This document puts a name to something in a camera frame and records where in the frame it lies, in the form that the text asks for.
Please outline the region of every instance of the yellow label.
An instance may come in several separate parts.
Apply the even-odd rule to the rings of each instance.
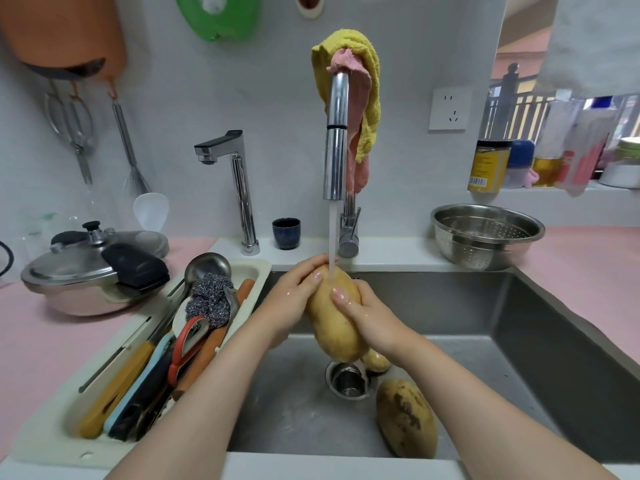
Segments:
[[[476,150],[467,190],[471,192],[498,193],[504,180],[509,160],[509,149]]]

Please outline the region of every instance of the drinking water faucet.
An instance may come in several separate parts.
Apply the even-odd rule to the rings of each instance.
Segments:
[[[255,236],[255,227],[253,226],[253,209],[251,208],[251,197],[246,179],[242,130],[227,131],[226,135],[197,144],[194,148],[198,160],[205,165],[213,165],[219,157],[231,155],[231,168],[234,172],[243,231],[242,253],[245,256],[255,256],[260,252],[260,244]]]
[[[344,258],[354,258],[358,255],[360,245],[356,233],[360,208],[356,209],[355,193],[347,192],[345,189],[347,147],[349,145],[347,140],[348,105],[349,72],[336,72],[332,78],[331,95],[326,112],[323,198],[344,201],[344,208],[340,215],[338,254]]]

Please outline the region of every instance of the wall socket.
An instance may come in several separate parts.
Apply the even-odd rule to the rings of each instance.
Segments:
[[[433,90],[430,130],[465,130],[471,112],[471,86]]]

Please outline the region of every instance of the pressure cooker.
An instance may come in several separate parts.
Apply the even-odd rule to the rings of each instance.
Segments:
[[[98,221],[83,227],[85,232],[54,236],[50,251],[20,274],[49,306],[76,316],[107,314],[139,303],[169,281],[162,260],[169,241],[163,234],[100,229]]]

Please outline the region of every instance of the yellow towel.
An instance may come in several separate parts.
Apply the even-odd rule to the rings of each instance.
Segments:
[[[326,68],[331,65],[333,55],[341,48],[350,48],[355,55],[359,56],[371,76],[369,103],[362,117],[356,154],[356,161],[360,163],[370,153],[371,147],[376,142],[376,131],[380,122],[380,60],[369,39],[357,30],[338,30],[320,45],[312,48],[311,65],[316,76],[316,87],[325,105],[329,101],[332,78],[332,74]]]

